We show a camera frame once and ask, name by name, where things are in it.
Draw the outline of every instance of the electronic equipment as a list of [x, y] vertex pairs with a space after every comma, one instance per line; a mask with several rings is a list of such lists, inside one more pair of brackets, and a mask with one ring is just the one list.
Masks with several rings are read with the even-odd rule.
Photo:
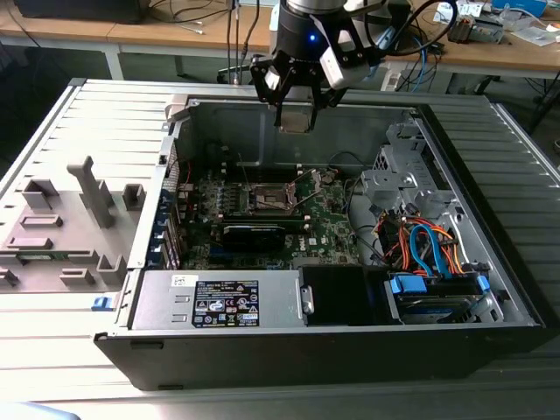
[[503, 36], [503, 25], [488, 17], [459, 16], [447, 32], [447, 39], [458, 44], [469, 41], [499, 44]]
[[25, 18], [106, 20], [137, 24], [151, 0], [14, 0]]
[[303, 137], [250, 87], [196, 89], [167, 107], [116, 321], [94, 337], [136, 387], [464, 377], [556, 335], [447, 105], [358, 93]]

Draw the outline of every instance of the black cable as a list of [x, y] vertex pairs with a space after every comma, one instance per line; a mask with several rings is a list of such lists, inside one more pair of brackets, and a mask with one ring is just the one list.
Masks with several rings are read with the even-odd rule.
[[[414, 19], [414, 21], [415, 21], [416, 24], [411, 24], [410, 26], [412, 26], [413, 28], [415, 28], [415, 29], [418, 31], [418, 36], [420, 37], [420, 42], [423, 43], [425, 39], [428, 39], [428, 34], [420, 27], [420, 24], [419, 24], [417, 18]], [[419, 74], [414, 80], [410, 80], [410, 77], [412, 77], [412, 74], [413, 74], [414, 71], [416, 70], [418, 64], [420, 64], [420, 60], [421, 60], [421, 59], [422, 59], [422, 52], [419, 52], [419, 53], [418, 53], [418, 59], [417, 59], [416, 62], [414, 63], [414, 66], [413, 66], [412, 69], [410, 70], [410, 73], [409, 73], [406, 77], [402, 78], [402, 83], [401, 83], [401, 85], [398, 86], [398, 87], [395, 89], [396, 92], [400, 92], [400, 91], [403, 89], [403, 87], [404, 87], [405, 84], [406, 84], [406, 91], [408, 92], [408, 91], [409, 91], [409, 88], [410, 88], [410, 83], [413, 83], [414, 81], [416, 81], [416, 80], [420, 77], [420, 74]], [[427, 72], [425, 72], [425, 73], [423, 74], [423, 77], [425, 77], [425, 76], [430, 72], [430, 70], [428, 70]]]
[[210, 18], [211, 16], [217, 15], [218, 13], [225, 13], [226, 11], [228, 11], [228, 9], [217, 10], [217, 11], [213, 11], [212, 13], [208, 13], [207, 15], [204, 16], [198, 16], [198, 17], [193, 17], [191, 19], [184, 19], [184, 20], [164, 20], [161, 17], [157, 17], [156, 15], [154, 15], [151, 9], [148, 9], [148, 14], [150, 15], [151, 18], [156, 19], [158, 22], [163, 22], [164, 24], [188, 24], [189, 22]]
[[403, 88], [404, 84], [407, 84], [406, 87], [406, 91], [409, 91], [409, 87], [410, 87], [410, 76], [414, 73], [414, 71], [417, 69], [418, 63], [420, 62], [420, 60], [422, 59], [422, 53], [420, 52], [418, 55], [418, 59], [416, 60], [416, 62], [414, 63], [414, 66], [412, 66], [412, 69], [410, 69], [410, 73], [408, 74], [408, 76], [402, 78], [402, 83], [400, 86], [397, 86], [395, 89], [395, 92], [400, 92], [401, 89]]
[[[368, 7], [368, 0], [364, 0], [364, 7]], [[366, 30], [366, 38], [367, 38], [367, 42], [370, 44], [370, 46], [374, 46], [374, 40], [371, 38], [371, 33], [369, 31], [369, 22], [368, 22], [368, 14], [364, 13], [364, 26], [365, 26], [365, 30]]]
[[227, 10], [227, 83], [231, 85], [231, 45], [229, 44], [229, 36], [231, 35], [231, 9]]
[[[441, 55], [437, 56], [435, 53], [433, 53], [433, 56], [434, 56], [434, 59], [435, 59], [434, 65], [433, 65], [432, 67], [430, 67], [426, 72], [424, 72], [424, 74], [423, 74], [424, 80], [420, 81], [420, 83], [419, 83], [420, 85], [423, 85], [424, 83], [430, 83], [430, 85], [429, 85], [429, 87], [428, 87], [428, 90], [431, 88], [431, 84], [433, 83], [433, 81], [434, 81], [434, 79], [435, 79], [435, 77], [436, 77], [436, 73], [438, 72], [438, 64], [439, 64], [439, 61], [441, 60]], [[407, 82], [408, 82], [407, 89], [408, 89], [408, 87], [410, 86], [410, 83], [414, 83], [415, 81], [417, 81], [417, 80], [420, 78], [420, 75], [418, 75], [418, 76], [415, 77], [414, 79], [409, 79], [409, 77], [410, 77], [411, 75], [412, 75], [412, 73], [410, 73], [410, 74], [404, 79], [404, 83], [407, 83]]]
[[154, 8], [158, 7], [164, 1], [165, 0], [159, 0], [159, 1], [155, 2], [154, 4], [152, 4], [148, 9], [154, 9]]
[[451, 16], [451, 19], [447, 23], [447, 26], [442, 31], [440, 31], [438, 35], [436, 35], [433, 39], [428, 40], [424, 44], [422, 44], [422, 45], [420, 45], [416, 48], [412, 48], [410, 50], [389, 51], [393, 47], [393, 45], [399, 40], [399, 38], [401, 37], [403, 32], [412, 24], [412, 22], [414, 22], [418, 18], [420, 13], [422, 13], [426, 8], [430, 7], [431, 5], [433, 5], [435, 3], [440, 3], [439, 0], [428, 0], [426, 3], [422, 4], [418, 9], [416, 9], [409, 16], [409, 18], [406, 20], [406, 22], [401, 27], [401, 29], [399, 29], [399, 31], [397, 31], [397, 33], [393, 37], [393, 40], [391, 41], [391, 43], [388, 45], [388, 47], [386, 49], [387, 55], [402, 57], [402, 56], [405, 56], [405, 55], [420, 53], [424, 48], [430, 46], [434, 42], [437, 42], [439, 39], [441, 39], [452, 28], [452, 26], [455, 24], [455, 20], [457, 19], [457, 14], [458, 14], [457, 4], [455, 3], [455, 0], [443, 0], [443, 2], [448, 3], [451, 6], [453, 14]]
[[239, 83], [239, 0], [235, 0], [235, 79]]
[[356, 191], [356, 186], [360, 182], [360, 177], [358, 177], [352, 185], [352, 190], [350, 190], [350, 195], [346, 200], [346, 219], [348, 220], [348, 225], [350, 225], [350, 230], [355, 232], [354, 227], [352, 226], [352, 222], [350, 221], [350, 206], [352, 205], [352, 198], [354, 197], [354, 192]]
[[332, 163], [333, 163], [333, 160], [334, 160], [335, 158], [337, 158], [338, 156], [342, 156], [342, 155], [349, 155], [349, 156], [351, 156], [352, 158], [354, 158], [354, 159], [356, 160], [356, 162], [358, 162], [358, 163], [362, 166], [362, 170], [368, 168], [368, 166], [367, 166], [366, 164], [364, 164], [363, 161], [362, 161], [359, 157], [357, 157], [355, 153], [353, 153], [353, 152], [350, 151], [350, 150], [341, 150], [341, 151], [337, 151], [336, 153], [334, 153], [334, 154], [329, 158], [329, 160], [328, 160], [327, 163], [326, 163], [327, 168], [329, 168], [329, 169], [336, 169], [336, 168], [332, 168], [332, 167], [331, 167], [331, 165], [332, 165]]
[[172, 16], [174, 18], [176, 18], [178, 15], [180, 15], [181, 13], [185, 13], [186, 11], [199, 11], [201, 9], [205, 9], [206, 7], [208, 7], [213, 2], [214, 2], [214, 0], [209, 0], [206, 4], [204, 4], [202, 6], [184, 7], [183, 9], [177, 10], [175, 13], [172, 14]]
[[531, 116], [531, 122], [530, 122], [529, 128], [528, 128], [528, 133], [529, 134], [531, 134], [533, 131], [535, 131], [536, 127], [540, 124], [541, 120], [545, 117], [545, 115], [548, 113], [548, 111], [552, 107], [553, 102], [555, 100], [555, 94], [552, 95], [552, 97], [550, 98], [550, 101], [546, 101], [546, 99], [547, 99], [549, 93], [552, 92], [552, 89], [554, 88], [554, 86], [557, 84], [558, 77], [560, 77], [560, 70], [558, 70], [558, 73], [556, 73], [556, 77], [554, 78], [552, 83], [550, 83], [550, 86], [548, 86], [546, 91], [544, 92], [544, 96], [542, 97], [541, 102], [535, 107], [535, 110], [533, 111], [533, 115]]
[[[245, 42], [243, 43], [243, 48], [241, 49], [241, 67], [243, 67], [243, 61], [245, 61], [245, 57], [247, 57], [247, 52], [249, 51], [249, 40], [251, 39], [251, 35], [253, 34], [253, 30], [255, 29], [256, 23], [259, 20], [259, 14], [261, 11], [261, 0], [256, 0], [256, 12], [255, 18], [253, 19], [253, 23], [248, 28], [247, 37], [245, 38]], [[240, 74], [240, 81], [239, 84], [243, 83], [243, 71], [241, 70]]]
[[524, 79], [525, 79], [525, 81], [527, 82], [527, 84], [531, 87], [531, 89], [533, 89], [535, 92], [537, 92], [537, 93], [539, 94], [539, 96], [543, 96], [543, 91], [540, 91], [539, 89], [537, 89], [537, 88], [533, 85], [533, 83], [535, 83], [534, 80], [531, 80], [531, 79], [529, 79], [529, 78], [527, 78], [527, 77], [525, 77]]
[[[8, 0], [3, 0], [3, 3], [4, 3], [4, 6], [6, 7], [6, 10], [7, 10], [8, 13], [10, 14], [11, 20], [13, 20], [14, 23], [15, 23], [17, 26], [19, 26], [19, 29], [22, 30], [22, 32], [25, 34], [25, 36], [26, 36], [33, 44], [35, 44], [35, 46], [37, 46], [37, 48], [42, 49], [43, 47], [39, 44], [39, 42], [37, 42], [37, 41], [35, 40], [35, 38], [32, 37], [28, 31], [25, 30], [25, 28], [16, 20], [16, 18], [14, 17], [14, 15], [11, 13], [10, 6], [8, 5]], [[50, 54], [48, 54], [48, 57], [49, 57], [49, 59], [51, 59], [52, 63], [60, 70], [60, 72], [63, 73], [63, 74], [65, 75], [65, 77], [66, 77], [68, 80], [72, 79], [72, 78], [68, 75], [68, 73], [66, 72], [66, 70], [65, 70], [64, 68], [62, 68], [62, 67], [60, 66], [60, 64], [59, 64], [55, 59], [53, 59], [53, 57], [51, 57]]]

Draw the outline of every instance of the sticker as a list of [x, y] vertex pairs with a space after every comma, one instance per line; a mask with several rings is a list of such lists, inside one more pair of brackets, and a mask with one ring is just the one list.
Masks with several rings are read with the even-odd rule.
[[[473, 16], [478, 18], [482, 12], [484, 3], [466, 3], [457, 2], [458, 14], [460, 16]], [[448, 23], [453, 15], [453, 9], [448, 3], [440, 3], [437, 6], [436, 13], [434, 14], [434, 22], [441, 22], [443, 24]]]
[[175, 274], [171, 276], [171, 287], [194, 287], [198, 279], [195, 274]]
[[21, 255], [20, 260], [52, 260], [50, 255]]
[[247, 280], [195, 283], [193, 326], [259, 326], [259, 282]]

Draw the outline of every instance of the white table leg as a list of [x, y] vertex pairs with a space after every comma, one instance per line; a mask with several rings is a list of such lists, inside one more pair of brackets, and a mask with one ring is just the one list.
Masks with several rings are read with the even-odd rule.
[[123, 70], [119, 61], [118, 48], [111, 48], [105, 51], [105, 59], [107, 60], [108, 70], [111, 73], [111, 79], [114, 81], [123, 81]]

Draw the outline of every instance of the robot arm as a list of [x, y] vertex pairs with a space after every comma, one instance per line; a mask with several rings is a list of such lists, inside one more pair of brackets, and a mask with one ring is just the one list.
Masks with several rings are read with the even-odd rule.
[[[276, 106], [275, 126], [282, 125], [286, 95], [292, 87], [303, 86], [311, 90], [308, 130], [313, 130], [319, 110], [336, 107], [351, 84], [363, 80], [371, 67], [392, 53], [403, 30], [420, 12], [437, 2], [429, 0], [420, 6], [396, 32], [388, 47], [381, 49], [371, 28], [377, 30], [374, 35], [379, 38], [380, 31], [390, 27], [387, 1], [281, 0], [275, 51], [271, 57], [253, 58], [250, 68], [259, 100]], [[453, 8], [452, 19], [430, 43], [444, 36], [455, 22], [455, 0], [445, 1]], [[376, 15], [375, 24], [369, 20], [372, 14]], [[321, 89], [325, 81], [330, 87], [326, 91]]]

